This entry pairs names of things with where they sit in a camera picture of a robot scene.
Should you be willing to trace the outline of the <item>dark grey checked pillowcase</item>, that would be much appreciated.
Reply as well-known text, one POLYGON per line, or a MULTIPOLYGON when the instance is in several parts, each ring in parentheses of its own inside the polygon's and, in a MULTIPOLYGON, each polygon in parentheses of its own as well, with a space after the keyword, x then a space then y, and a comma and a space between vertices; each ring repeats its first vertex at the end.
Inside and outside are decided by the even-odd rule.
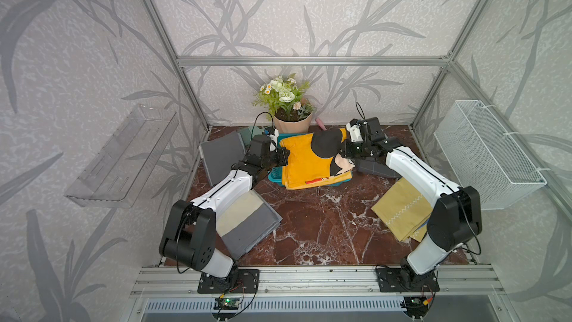
POLYGON ((365 160, 356 160, 356 168, 364 174, 375 175, 384 178, 399 179, 401 177, 396 171, 387 167, 385 164, 375 161, 372 158, 365 160))

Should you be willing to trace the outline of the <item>teal plastic basket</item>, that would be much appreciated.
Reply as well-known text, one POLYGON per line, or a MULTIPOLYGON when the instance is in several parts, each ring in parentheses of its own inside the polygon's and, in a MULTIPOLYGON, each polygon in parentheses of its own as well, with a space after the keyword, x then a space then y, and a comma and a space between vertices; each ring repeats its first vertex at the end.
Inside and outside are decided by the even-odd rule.
MULTIPOLYGON (((298 137, 298 136, 305 136, 305 134, 280 134, 277 138, 277 144, 281 146, 281 141, 286 140, 291 137, 298 137)), ((285 186, 282 183, 282 172, 283 167, 275 167, 268 175, 268 180, 272 183, 276 183, 278 186, 285 186)), ((343 183, 349 182, 352 179, 352 171, 349 171, 345 174, 342 174, 340 177, 335 178, 328 178, 324 180, 324 184, 318 183, 318 181, 314 183, 310 183, 306 185, 306 188, 314 188, 318 186, 340 186, 343 183)))

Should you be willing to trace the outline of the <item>yellow cartoon mouse pillowcase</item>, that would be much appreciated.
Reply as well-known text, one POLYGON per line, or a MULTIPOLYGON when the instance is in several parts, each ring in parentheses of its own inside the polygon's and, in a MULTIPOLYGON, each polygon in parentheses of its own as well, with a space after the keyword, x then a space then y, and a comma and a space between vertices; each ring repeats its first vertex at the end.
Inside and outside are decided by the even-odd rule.
POLYGON ((290 152, 282 184, 299 190, 350 180, 355 165, 341 156, 346 138, 346 129, 336 128, 282 139, 280 146, 290 152))

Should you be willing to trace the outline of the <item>grey and beige pillowcase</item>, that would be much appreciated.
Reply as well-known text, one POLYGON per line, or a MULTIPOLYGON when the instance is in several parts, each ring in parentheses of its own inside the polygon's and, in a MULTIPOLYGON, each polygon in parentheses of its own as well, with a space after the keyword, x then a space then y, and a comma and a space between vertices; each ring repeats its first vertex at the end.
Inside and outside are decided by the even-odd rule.
POLYGON ((229 255, 241 259, 281 224, 282 217, 259 193, 250 190, 220 216, 216 229, 229 255))

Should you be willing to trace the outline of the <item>pale yellow zigzag pillowcase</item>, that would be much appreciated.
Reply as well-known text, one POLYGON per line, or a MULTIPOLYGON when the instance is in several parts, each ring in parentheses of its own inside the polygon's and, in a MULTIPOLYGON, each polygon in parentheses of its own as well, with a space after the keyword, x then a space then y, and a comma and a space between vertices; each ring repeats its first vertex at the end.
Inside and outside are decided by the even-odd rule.
POLYGON ((427 233, 432 208, 407 180, 399 179, 371 208, 397 240, 421 242, 427 233))

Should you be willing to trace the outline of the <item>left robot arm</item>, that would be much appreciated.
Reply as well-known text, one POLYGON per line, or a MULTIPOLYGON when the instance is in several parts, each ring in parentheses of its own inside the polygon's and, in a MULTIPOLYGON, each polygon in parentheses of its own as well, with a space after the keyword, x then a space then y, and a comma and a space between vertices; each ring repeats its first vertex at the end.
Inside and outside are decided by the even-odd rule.
POLYGON ((227 278, 234 260, 215 248, 216 222, 243 195, 264 180, 275 167, 287 165, 289 150, 278 145, 279 131, 252 138, 244 158, 207 193, 171 207, 159 254, 215 278, 227 278))

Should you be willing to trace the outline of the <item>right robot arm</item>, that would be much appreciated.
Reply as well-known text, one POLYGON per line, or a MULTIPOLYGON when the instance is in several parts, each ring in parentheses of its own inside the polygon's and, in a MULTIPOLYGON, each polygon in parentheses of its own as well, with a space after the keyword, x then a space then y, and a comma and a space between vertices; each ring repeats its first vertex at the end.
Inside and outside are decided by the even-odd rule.
POLYGON ((377 118, 353 119, 346 125, 342 156, 383 162, 421 193, 432 208, 427 233, 402 263, 411 277, 424 277, 452 252, 482 232, 481 197, 442 176, 394 137, 386 137, 377 118))

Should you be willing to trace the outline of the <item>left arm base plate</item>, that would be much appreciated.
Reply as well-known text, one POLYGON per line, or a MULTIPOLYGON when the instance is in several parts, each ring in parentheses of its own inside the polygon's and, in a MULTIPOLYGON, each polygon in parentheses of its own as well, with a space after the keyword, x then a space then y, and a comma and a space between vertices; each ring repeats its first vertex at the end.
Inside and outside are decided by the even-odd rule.
POLYGON ((198 294, 255 294, 259 288, 259 280, 260 270, 251 268, 233 268, 229 275, 224 278, 202 273, 198 285, 198 294))

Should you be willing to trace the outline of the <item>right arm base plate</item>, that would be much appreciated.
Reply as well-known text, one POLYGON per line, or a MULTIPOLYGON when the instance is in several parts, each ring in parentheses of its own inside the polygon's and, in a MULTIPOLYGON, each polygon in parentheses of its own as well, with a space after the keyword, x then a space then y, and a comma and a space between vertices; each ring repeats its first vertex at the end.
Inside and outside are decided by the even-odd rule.
POLYGON ((408 266, 390 268, 386 265, 377 265, 375 275, 380 292, 433 293, 440 291, 436 271, 418 275, 408 266))

